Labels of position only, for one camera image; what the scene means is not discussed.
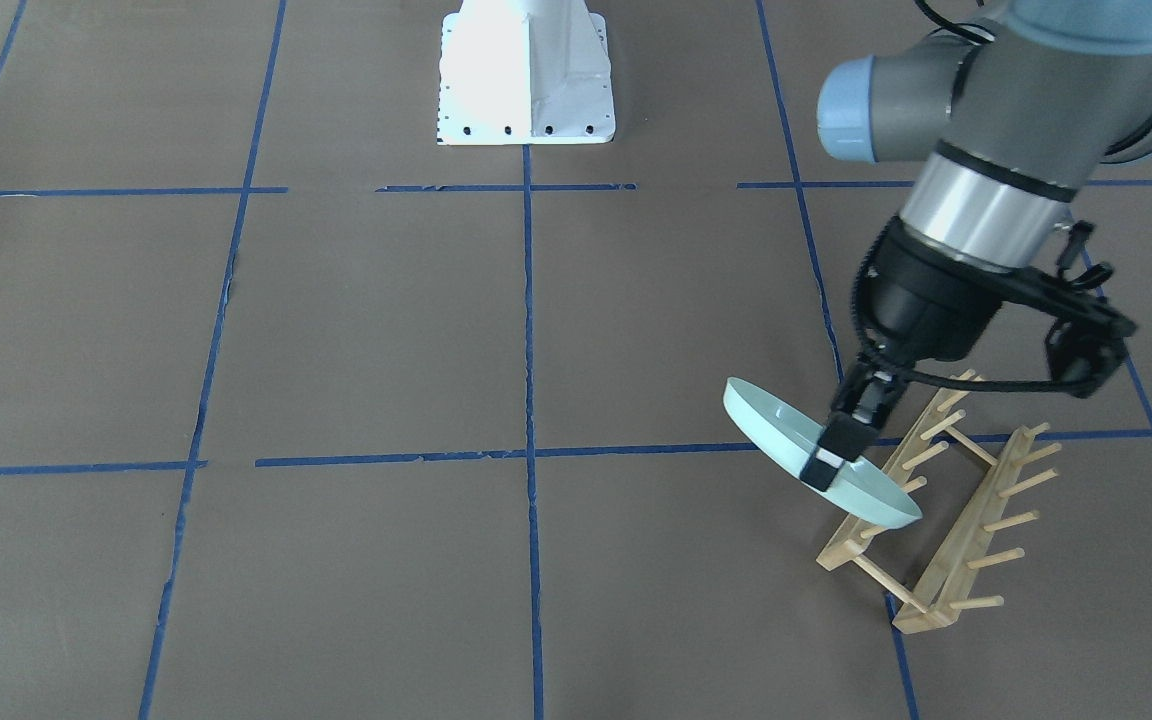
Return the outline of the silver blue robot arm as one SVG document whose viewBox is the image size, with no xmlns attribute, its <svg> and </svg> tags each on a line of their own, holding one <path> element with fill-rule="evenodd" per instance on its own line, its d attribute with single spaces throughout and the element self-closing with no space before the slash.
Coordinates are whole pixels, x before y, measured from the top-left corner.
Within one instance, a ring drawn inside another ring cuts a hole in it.
<svg viewBox="0 0 1152 720">
<path fill-rule="evenodd" d="M 897 56 L 833 70 L 817 104 L 838 159 L 924 159 L 911 194 L 861 260 L 850 313 L 858 356 L 799 480 L 826 491 L 882 432 L 919 373 L 972 351 L 998 309 L 1051 316 L 1047 381 L 970 392 L 1091 396 L 1126 361 L 1137 325 L 1069 275 L 1091 223 L 1075 223 L 1055 275 L 1032 260 L 1102 165 L 1152 158 L 1152 1 L 995 1 Z"/>
</svg>

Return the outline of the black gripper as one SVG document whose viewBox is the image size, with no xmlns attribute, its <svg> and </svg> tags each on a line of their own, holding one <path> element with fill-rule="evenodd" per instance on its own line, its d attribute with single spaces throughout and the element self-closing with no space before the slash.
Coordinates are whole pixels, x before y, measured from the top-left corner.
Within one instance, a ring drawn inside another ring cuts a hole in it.
<svg viewBox="0 0 1152 720">
<path fill-rule="evenodd" d="M 826 492 L 881 432 L 920 361 L 961 361 L 1000 310 L 986 272 L 916 237 L 892 217 L 852 283 L 852 324 L 864 340 L 809 452 L 799 482 Z"/>
</svg>

